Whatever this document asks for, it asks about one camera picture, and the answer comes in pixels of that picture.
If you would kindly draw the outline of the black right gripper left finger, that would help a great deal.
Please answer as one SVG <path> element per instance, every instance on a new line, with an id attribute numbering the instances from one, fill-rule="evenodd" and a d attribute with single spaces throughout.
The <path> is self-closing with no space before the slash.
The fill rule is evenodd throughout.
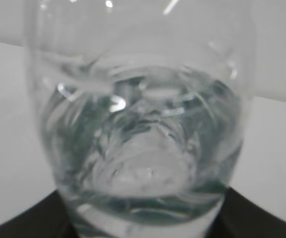
<path id="1" fill-rule="evenodd" d="M 78 237 L 57 191 L 0 225 L 0 238 Z"/>

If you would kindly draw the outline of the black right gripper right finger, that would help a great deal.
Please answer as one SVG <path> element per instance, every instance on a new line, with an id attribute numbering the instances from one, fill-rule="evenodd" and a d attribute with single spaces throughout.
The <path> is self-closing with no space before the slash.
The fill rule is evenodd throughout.
<path id="1" fill-rule="evenodd" d="M 224 192 L 223 205 L 208 238 L 286 238 L 286 221 L 272 215 L 231 187 L 204 185 L 201 191 Z"/>

